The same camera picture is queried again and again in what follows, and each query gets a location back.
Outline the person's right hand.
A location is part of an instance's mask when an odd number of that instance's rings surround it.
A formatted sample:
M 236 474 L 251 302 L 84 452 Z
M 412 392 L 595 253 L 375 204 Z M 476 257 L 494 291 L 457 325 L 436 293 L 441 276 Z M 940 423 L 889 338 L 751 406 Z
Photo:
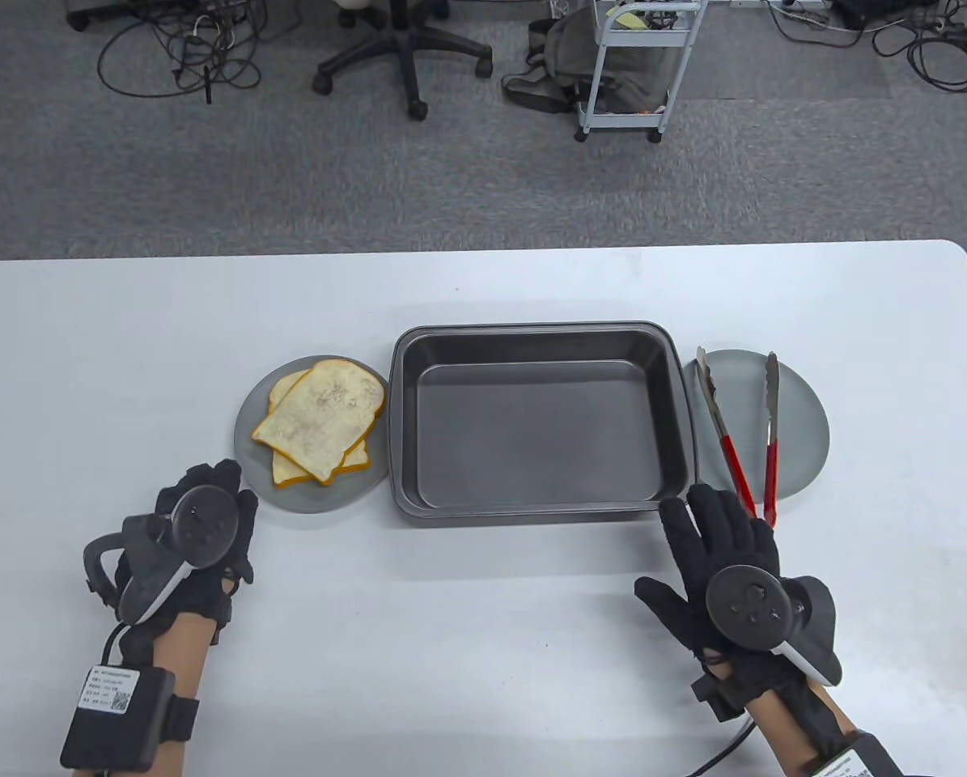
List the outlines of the person's right hand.
M 735 493 L 702 482 L 689 488 L 686 499 L 662 500 L 658 513 L 685 596 L 643 576 L 634 582 L 636 598 L 719 681 L 732 707 L 740 709 L 770 691 L 798 684 L 800 670 L 771 652 L 732 643 L 714 626 L 706 607 L 709 583 L 727 567 L 757 567 L 779 577 L 770 525 L 749 515 Z

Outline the person's left hand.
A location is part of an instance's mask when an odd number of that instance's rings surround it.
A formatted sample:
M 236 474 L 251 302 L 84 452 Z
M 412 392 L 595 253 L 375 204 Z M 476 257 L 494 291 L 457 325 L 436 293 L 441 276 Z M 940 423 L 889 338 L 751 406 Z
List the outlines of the person's left hand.
M 219 632 L 231 620 L 229 598 L 240 582 L 252 584 L 253 567 L 248 558 L 249 546 L 255 526 L 258 498 L 250 489 L 240 488 L 242 470 L 232 459 L 223 459 L 210 465 L 202 463 L 188 469 L 172 487 L 163 488 L 156 499 L 155 514 L 166 516 L 184 495 L 194 487 L 209 485 L 218 487 L 231 496 L 238 513 L 235 539 L 228 551 L 214 565 L 194 570 L 184 577 L 170 593 L 165 602 L 140 625 L 132 626 L 120 639 L 120 651 L 125 664 L 139 665 L 151 662 L 151 647 L 158 637 L 164 635 L 181 614 L 195 614 L 214 623 L 210 637 L 213 645 Z

